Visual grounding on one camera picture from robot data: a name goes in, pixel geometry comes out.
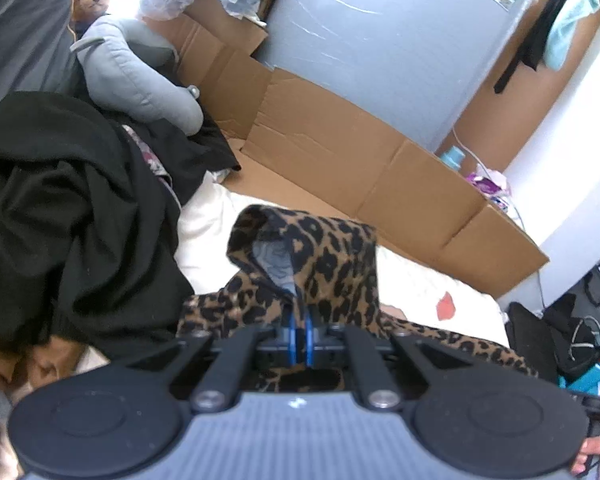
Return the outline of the grey neck pillow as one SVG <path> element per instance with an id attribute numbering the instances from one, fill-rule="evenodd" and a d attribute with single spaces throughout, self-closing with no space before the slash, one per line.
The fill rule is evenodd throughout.
<path id="1" fill-rule="evenodd" d="M 88 95 L 98 106 L 138 122 L 164 119 L 188 136 L 202 127 L 197 87 L 177 86 L 158 72 L 178 62 L 178 51 L 145 23 L 104 15 L 70 51 L 78 58 Z"/>

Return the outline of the black garment pile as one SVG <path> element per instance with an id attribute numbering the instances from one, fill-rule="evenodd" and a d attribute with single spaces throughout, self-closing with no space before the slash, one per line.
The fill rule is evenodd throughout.
<path id="1" fill-rule="evenodd" d="M 72 96 L 0 102 L 0 350 L 53 336 L 111 359 L 173 338 L 192 286 L 178 218 L 237 159 L 217 128 L 186 136 Z"/>

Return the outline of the cream bear print bedsheet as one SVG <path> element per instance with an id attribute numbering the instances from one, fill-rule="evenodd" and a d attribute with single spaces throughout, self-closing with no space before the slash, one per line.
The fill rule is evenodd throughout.
<path id="1" fill-rule="evenodd" d="M 178 219 L 176 263 L 197 294 L 221 289 L 237 272 L 226 256 L 230 229 L 249 205 L 264 204 L 204 178 Z M 377 247 L 379 300 L 411 322 L 509 345 L 503 313 L 491 296 Z"/>

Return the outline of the purple white detergent pouch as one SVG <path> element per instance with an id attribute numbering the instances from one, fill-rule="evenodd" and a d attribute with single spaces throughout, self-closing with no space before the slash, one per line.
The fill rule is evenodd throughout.
<path id="1" fill-rule="evenodd" d="M 510 195 L 510 186 L 504 174 L 495 170 L 474 171 L 466 180 L 487 198 Z"/>

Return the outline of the black bag on floor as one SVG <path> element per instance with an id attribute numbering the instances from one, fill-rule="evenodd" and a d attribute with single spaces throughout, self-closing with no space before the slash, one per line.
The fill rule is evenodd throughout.
<path id="1" fill-rule="evenodd" d="M 574 382 L 600 362 L 600 270 L 594 268 L 543 313 L 558 374 Z"/>

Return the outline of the light blue hanging cloth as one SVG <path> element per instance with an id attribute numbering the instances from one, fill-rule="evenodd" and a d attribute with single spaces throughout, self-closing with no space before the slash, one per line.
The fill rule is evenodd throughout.
<path id="1" fill-rule="evenodd" d="M 558 72 L 566 62 L 578 21 L 600 10 L 600 0 L 566 0 L 547 36 L 543 62 Z"/>

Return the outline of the black folded clothes stack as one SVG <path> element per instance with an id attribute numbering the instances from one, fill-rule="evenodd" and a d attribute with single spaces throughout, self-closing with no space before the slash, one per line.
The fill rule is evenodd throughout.
<path id="1" fill-rule="evenodd" d="M 569 346 L 569 318 L 553 308 L 542 318 L 519 302 L 511 302 L 505 325 L 509 347 L 538 372 L 539 378 L 559 384 Z"/>

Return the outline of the small teddy bear toy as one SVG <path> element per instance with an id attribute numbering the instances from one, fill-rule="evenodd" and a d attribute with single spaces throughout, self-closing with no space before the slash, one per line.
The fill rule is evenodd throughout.
<path id="1" fill-rule="evenodd" d="M 76 34 L 82 35 L 108 8 L 109 0 L 73 0 L 72 24 Z"/>

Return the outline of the blue cap detergent bottle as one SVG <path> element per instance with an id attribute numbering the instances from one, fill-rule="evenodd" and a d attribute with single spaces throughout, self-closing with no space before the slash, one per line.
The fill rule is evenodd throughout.
<path id="1" fill-rule="evenodd" d="M 465 156 L 466 154 L 463 150 L 458 148 L 456 145 L 452 145 L 440 155 L 440 159 L 449 168 L 453 169 L 454 171 L 460 171 Z"/>

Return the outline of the brown garment on bed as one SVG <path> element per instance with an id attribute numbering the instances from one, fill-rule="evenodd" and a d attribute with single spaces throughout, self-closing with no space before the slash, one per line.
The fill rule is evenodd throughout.
<path id="1" fill-rule="evenodd" d="M 46 344 L 16 353 L 0 351 L 0 391 L 24 384 L 41 388 L 72 375 L 87 349 L 86 344 L 51 336 Z"/>

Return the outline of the leopard print garment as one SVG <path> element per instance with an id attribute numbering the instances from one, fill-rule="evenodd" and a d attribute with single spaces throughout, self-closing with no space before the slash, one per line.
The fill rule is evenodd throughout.
<path id="1" fill-rule="evenodd" d="M 178 336 L 206 330 L 216 338 L 250 325 L 275 325 L 289 311 L 325 325 L 352 325 L 379 338 L 395 332 L 432 340 L 528 377 L 538 373 L 494 341 L 401 320 L 381 309 L 377 236 L 368 224 L 306 211 L 251 205 L 238 214 L 226 254 L 236 273 L 216 292 L 190 296 Z"/>

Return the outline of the tall brown cardboard panel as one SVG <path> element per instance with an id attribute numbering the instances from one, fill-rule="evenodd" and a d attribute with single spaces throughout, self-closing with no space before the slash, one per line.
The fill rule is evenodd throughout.
<path id="1" fill-rule="evenodd" d="M 532 0 L 489 75 L 457 119 L 454 131 L 441 144 L 440 152 L 444 152 L 451 144 L 463 144 L 487 167 L 503 171 L 539 127 L 600 28 L 599 10 L 579 22 L 561 70 L 554 72 L 544 65 L 532 70 L 521 64 L 503 93 L 496 94 L 494 84 L 512 60 L 546 2 Z"/>

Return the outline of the brown cardboard sheet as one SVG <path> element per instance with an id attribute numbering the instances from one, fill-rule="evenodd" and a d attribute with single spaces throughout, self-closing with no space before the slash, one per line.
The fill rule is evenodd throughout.
<path id="1" fill-rule="evenodd" d="M 374 226 L 398 254 L 493 297 L 539 271 L 530 237 L 460 174 L 362 108 L 253 56 L 262 28 L 202 0 L 150 27 L 178 50 L 178 78 L 238 151 L 230 189 Z"/>

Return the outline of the dark grey pillow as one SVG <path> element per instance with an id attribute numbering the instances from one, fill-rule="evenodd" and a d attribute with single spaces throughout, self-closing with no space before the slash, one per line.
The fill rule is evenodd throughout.
<path id="1" fill-rule="evenodd" d="M 0 101 L 16 91 L 76 91 L 72 2 L 0 0 Z"/>

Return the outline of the grey wrapped appliance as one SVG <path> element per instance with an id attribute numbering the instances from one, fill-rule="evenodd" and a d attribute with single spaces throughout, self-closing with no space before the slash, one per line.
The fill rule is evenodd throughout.
<path id="1" fill-rule="evenodd" d="M 435 151 L 532 0 L 275 0 L 257 58 Z"/>

